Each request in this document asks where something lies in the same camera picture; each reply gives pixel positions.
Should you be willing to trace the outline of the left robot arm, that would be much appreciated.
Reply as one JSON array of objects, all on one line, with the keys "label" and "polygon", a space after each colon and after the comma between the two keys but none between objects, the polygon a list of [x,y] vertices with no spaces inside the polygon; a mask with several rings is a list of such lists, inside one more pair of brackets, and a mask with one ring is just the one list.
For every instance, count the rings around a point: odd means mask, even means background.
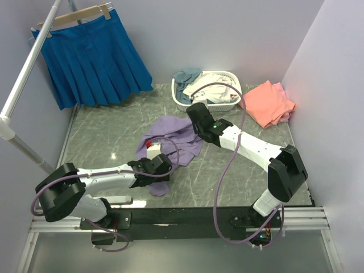
[{"label": "left robot arm", "polygon": [[65,163],[37,185],[31,213],[45,217],[47,222],[73,216],[107,228],[117,220],[117,214],[107,199],[94,198],[94,194],[108,189],[146,187],[167,181],[172,171],[173,164],[165,154],[94,170],[77,169],[73,163]]}]

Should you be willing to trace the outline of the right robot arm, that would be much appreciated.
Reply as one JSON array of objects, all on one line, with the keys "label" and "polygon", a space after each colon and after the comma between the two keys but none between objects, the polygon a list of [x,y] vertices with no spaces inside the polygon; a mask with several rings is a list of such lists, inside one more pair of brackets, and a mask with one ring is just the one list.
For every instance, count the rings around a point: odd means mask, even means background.
[{"label": "right robot arm", "polygon": [[214,120],[203,103],[187,108],[195,133],[218,147],[237,151],[267,172],[267,189],[253,204],[253,210],[267,217],[278,205],[289,202],[306,182],[308,172],[293,145],[280,147],[260,140],[225,119]]}]

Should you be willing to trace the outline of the purple t shirt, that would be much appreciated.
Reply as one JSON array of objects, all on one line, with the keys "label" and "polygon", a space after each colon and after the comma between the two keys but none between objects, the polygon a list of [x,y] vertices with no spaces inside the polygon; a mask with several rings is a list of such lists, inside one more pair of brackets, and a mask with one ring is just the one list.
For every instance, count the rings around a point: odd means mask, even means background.
[{"label": "purple t shirt", "polygon": [[156,140],[162,145],[162,153],[178,166],[186,167],[202,149],[203,140],[195,134],[190,119],[161,116],[142,136],[136,149],[137,159],[147,156],[146,143],[156,137],[163,137]]}]

